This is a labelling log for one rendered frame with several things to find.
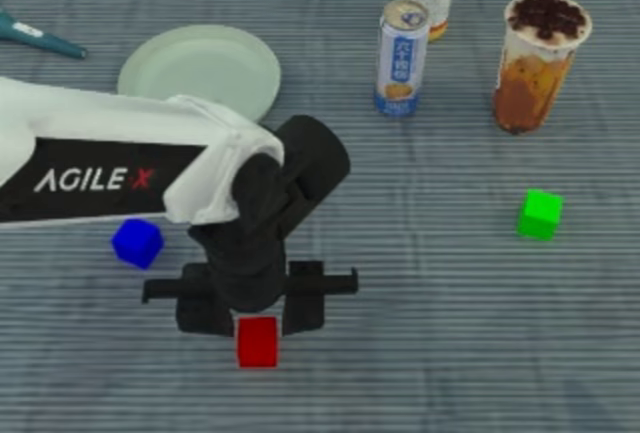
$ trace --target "tabletop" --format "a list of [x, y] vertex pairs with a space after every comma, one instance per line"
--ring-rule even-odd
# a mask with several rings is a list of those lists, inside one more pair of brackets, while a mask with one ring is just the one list
[[[0, 74], [115, 91], [150, 36], [246, 29], [283, 69], [266, 119], [315, 116], [348, 179], [288, 241], [291, 259], [361, 274], [323, 330], [286, 338], [275, 370], [231, 340], [181, 334], [145, 275], [202, 257], [184, 226], [149, 273], [119, 263], [117, 224], [0, 234], [3, 432], [633, 432], [640, 429], [640, 2], [580, 0], [596, 25], [547, 125], [512, 137], [490, 101], [508, 0], [455, 0], [430, 45], [420, 111], [373, 109], [387, 0], [3, 0], [89, 49], [77, 61], [0, 44]], [[527, 188], [565, 197], [549, 243], [515, 232]]]

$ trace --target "white and blue can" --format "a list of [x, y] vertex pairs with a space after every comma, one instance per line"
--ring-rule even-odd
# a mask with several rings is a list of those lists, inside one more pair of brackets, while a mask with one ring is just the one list
[[387, 116], [412, 116], [422, 87], [429, 43], [429, 12], [412, 0], [389, 3], [380, 20], [376, 108]]

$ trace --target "light green plate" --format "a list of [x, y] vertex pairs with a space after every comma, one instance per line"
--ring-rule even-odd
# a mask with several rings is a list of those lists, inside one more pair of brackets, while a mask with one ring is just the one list
[[280, 78], [278, 58], [259, 38], [227, 26], [194, 25], [138, 48], [120, 72], [118, 94], [158, 100], [190, 95], [258, 122], [273, 105]]

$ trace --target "cup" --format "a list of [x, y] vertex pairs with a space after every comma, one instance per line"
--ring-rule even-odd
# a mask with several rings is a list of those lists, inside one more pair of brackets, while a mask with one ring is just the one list
[[[523, 1], [512, 0], [505, 9], [507, 32], [493, 98], [496, 122], [513, 135], [545, 123], [578, 48], [593, 30], [591, 17], [575, 1], [542, 0], [553, 11]], [[572, 15], [582, 19], [576, 24]]]

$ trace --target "cube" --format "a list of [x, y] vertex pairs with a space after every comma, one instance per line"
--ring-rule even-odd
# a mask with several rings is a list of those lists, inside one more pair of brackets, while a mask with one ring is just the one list
[[551, 240], [560, 224], [563, 202], [561, 196], [538, 189], [528, 190], [520, 210], [518, 233], [542, 241]]
[[146, 270], [164, 247], [164, 239], [153, 223], [131, 219], [120, 226], [111, 245], [120, 260]]
[[275, 368], [278, 365], [278, 321], [275, 317], [240, 318], [236, 342], [240, 368]]

